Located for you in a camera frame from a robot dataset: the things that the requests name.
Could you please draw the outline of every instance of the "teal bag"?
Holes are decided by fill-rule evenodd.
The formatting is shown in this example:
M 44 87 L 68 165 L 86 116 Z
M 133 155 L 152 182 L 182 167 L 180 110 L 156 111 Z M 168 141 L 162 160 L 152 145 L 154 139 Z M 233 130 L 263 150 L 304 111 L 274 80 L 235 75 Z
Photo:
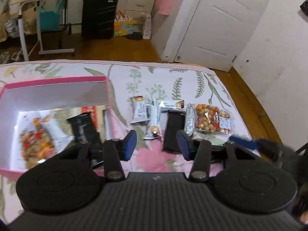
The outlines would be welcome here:
M 40 6 L 40 26 L 41 31 L 60 31 L 60 14 L 59 10 L 61 8 L 62 1 L 59 1 L 55 11 L 44 11 L 44 7 Z

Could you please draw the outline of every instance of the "beige bag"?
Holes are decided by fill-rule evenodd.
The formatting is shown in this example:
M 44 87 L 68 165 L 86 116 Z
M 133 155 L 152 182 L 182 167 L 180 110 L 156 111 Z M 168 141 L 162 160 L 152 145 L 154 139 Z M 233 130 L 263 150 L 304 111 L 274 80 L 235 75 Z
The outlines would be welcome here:
M 0 15 L 0 42 L 5 41 L 8 38 L 7 30 L 5 29 L 5 24 L 10 19 L 10 12 L 5 12 Z
M 23 12 L 23 30 L 26 35 L 36 34 L 36 13 L 34 7 Z

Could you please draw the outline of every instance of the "pink bag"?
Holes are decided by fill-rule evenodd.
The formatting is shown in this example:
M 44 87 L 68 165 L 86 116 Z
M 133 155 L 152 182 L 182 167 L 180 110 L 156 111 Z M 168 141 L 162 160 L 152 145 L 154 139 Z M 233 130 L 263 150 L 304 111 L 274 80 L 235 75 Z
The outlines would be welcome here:
M 173 3 L 174 0 L 156 0 L 155 7 L 157 8 L 158 13 L 168 16 L 170 14 Z

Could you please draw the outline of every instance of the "black suitcase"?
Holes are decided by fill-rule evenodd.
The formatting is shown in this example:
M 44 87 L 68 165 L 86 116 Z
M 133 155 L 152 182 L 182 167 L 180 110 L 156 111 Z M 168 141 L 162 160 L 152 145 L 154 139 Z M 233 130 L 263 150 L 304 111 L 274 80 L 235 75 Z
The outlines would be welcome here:
M 110 39 L 118 0 L 84 0 L 81 35 L 87 39 Z

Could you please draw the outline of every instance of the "bag of colorful nuts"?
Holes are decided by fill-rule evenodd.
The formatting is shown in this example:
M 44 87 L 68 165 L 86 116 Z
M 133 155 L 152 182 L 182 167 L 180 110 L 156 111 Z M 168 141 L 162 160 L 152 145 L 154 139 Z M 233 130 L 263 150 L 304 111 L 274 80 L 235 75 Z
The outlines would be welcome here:
M 219 110 L 217 106 L 198 104 L 196 113 L 198 116 L 196 128 L 199 131 L 230 134 L 231 115 L 227 110 Z

